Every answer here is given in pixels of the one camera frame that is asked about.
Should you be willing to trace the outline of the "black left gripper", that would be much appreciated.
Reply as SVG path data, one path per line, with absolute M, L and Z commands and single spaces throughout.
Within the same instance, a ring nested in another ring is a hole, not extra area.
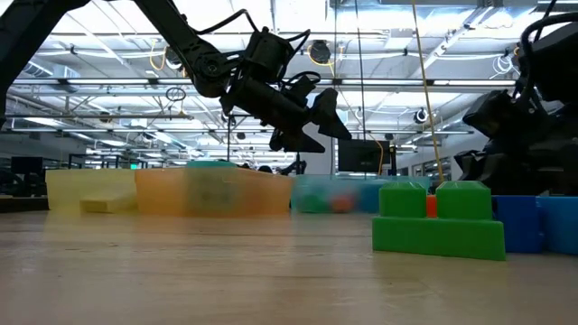
M 233 76 L 219 92 L 219 102 L 226 115 L 238 107 L 275 130 L 270 138 L 272 151 L 286 153 L 324 153 L 325 147 L 303 132 L 311 121 L 318 132 L 329 137 L 350 140 L 351 133 L 340 120 L 336 107 L 338 92 L 326 88 L 315 97 L 311 108 L 307 96 L 319 83 L 319 75 L 297 74 L 279 89 L 250 75 Z

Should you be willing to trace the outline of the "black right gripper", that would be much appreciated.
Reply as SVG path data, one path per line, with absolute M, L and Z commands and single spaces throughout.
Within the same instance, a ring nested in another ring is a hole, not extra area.
M 577 193 L 576 103 L 547 112 L 492 90 L 474 101 L 462 121 L 488 142 L 454 156 L 460 181 L 479 181 L 494 195 Z

